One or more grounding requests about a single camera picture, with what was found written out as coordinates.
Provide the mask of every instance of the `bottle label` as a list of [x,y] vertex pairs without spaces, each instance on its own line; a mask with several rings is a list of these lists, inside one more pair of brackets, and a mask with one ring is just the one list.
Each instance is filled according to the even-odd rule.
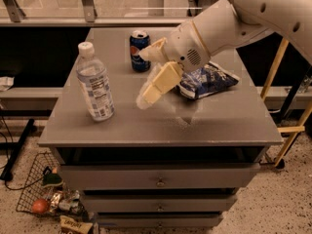
[[[92,70],[94,70],[92,67],[85,70],[84,75],[90,74]],[[92,76],[78,74],[78,78],[91,115],[99,120],[109,118],[114,112],[114,107],[105,72]]]

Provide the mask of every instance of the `gray tabletop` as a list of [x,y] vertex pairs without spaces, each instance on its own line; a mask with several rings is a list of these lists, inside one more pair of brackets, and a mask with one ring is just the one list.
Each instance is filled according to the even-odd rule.
[[[129,37],[137,28],[94,28],[88,40],[107,66],[115,104],[114,115],[94,122],[78,87],[75,68],[39,139],[40,146],[256,146],[280,144],[277,131],[245,66],[235,50],[212,61],[241,78],[225,92],[189,101],[171,91],[146,110],[136,105],[149,71],[132,70]],[[151,42],[170,27],[144,28]]]

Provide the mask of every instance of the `pepsi can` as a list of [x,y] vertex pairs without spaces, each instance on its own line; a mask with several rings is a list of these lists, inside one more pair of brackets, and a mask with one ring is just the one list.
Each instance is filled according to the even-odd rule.
[[144,30],[135,30],[130,36],[130,56],[133,70],[144,72],[150,68],[150,61],[142,59],[138,53],[150,44],[149,35]]

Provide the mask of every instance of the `wire basket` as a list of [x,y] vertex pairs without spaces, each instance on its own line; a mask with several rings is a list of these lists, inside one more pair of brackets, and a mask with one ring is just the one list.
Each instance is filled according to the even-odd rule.
[[38,153],[31,166],[29,175],[22,190],[16,208],[17,212],[32,214],[31,207],[35,200],[42,198],[49,188],[42,187],[42,178],[57,167],[59,162],[53,154]]

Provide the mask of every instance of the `drawer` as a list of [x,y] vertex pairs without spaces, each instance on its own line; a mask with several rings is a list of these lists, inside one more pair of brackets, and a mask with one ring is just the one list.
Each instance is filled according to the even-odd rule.
[[213,227],[223,220],[221,214],[101,214],[95,217],[99,226],[110,228]]
[[61,166],[59,174],[77,190],[244,187],[259,164],[197,166]]
[[236,202],[235,195],[98,195],[82,196],[92,213],[224,212]]

